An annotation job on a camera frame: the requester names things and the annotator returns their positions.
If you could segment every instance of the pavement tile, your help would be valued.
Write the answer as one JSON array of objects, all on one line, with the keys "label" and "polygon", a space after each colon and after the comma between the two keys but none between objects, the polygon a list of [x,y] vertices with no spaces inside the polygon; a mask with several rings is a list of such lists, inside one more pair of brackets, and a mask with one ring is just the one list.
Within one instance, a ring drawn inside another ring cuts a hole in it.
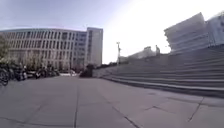
[{"label": "pavement tile", "polygon": [[131,117],[131,120],[140,125],[141,128],[183,128],[187,123],[175,114],[157,108],[149,109],[141,115]]},{"label": "pavement tile", "polygon": [[113,106],[125,116],[132,117],[141,114],[153,106],[157,106],[168,101],[168,99],[155,96],[130,96],[129,99],[123,100],[119,103],[113,103]]},{"label": "pavement tile", "polygon": [[134,128],[109,104],[80,107],[77,125],[80,128]]},{"label": "pavement tile", "polygon": [[189,128],[223,128],[224,108],[200,106],[193,119],[189,122]]},{"label": "pavement tile", "polygon": [[73,125],[76,106],[66,99],[57,100],[40,109],[29,121],[47,125]]},{"label": "pavement tile", "polygon": [[202,101],[202,104],[214,107],[224,107],[224,99],[206,97]]},{"label": "pavement tile", "polygon": [[41,126],[41,125],[22,125],[19,128],[74,128],[73,126]]},{"label": "pavement tile", "polygon": [[169,102],[163,103],[157,107],[165,111],[174,113],[183,120],[188,121],[188,119],[191,118],[191,116],[197,109],[197,106],[197,103],[170,100]]},{"label": "pavement tile", "polygon": [[0,119],[0,128],[17,128],[17,126],[19,126],[18,123],[5,119]]}]

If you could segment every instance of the white building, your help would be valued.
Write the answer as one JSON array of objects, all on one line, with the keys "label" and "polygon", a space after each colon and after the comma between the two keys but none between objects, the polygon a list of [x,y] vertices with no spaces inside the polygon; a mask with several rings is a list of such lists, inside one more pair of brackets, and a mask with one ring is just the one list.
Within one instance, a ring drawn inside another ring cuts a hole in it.
[{"label": "white building", "polygon": [[213,42],[211,45],[224,44],[224,12],[221,12],[207,21],[208,30]]},{"label": "white building", "polygon": [[142,59],[145,57],[155,56],[156,52],[153,52],[151,47],[145,47],[142,51],[137,52],[133,55],[128,56],[130,59]]},{"label": "white building", "polygon": [[171,53],[189,52],[210,46],[207,24],[201,13],[164,30]]},{"label": "white building", "polygon": [[58,69],[82,69],[102,64],[103,29],[15,29],[0,31],[10,46],[8,59],[23,64],[52,64]]}]

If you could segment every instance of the ground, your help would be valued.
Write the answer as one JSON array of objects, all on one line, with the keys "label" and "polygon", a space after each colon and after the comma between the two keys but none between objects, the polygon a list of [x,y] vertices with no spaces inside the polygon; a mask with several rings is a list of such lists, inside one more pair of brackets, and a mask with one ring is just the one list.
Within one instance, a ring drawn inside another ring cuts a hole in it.
[{"label": "ground", "polygon": [[1,128],[223,128],[224,100],[70,76],[0,88]]}]

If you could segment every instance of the bicycle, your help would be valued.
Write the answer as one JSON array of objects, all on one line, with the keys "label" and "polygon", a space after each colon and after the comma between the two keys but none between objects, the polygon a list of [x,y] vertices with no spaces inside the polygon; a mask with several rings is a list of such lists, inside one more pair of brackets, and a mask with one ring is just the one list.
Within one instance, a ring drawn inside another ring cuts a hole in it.
[{"label": "bicycle", "polygon": [[0,68],[0,85],[7,86],[9,82],[8,72],[5,69]]}]

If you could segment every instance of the lamp post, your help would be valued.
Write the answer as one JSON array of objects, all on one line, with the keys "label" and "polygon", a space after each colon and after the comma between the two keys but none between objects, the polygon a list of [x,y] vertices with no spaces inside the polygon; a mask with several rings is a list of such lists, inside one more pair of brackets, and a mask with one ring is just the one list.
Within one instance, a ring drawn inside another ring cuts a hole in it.
[{"label": "lamp post", "polygon": [[119,65],[119,63],[120,63],[120,52],[121,52],[120,42],[117,42],[117,48],[118,48],[117,65]]}]

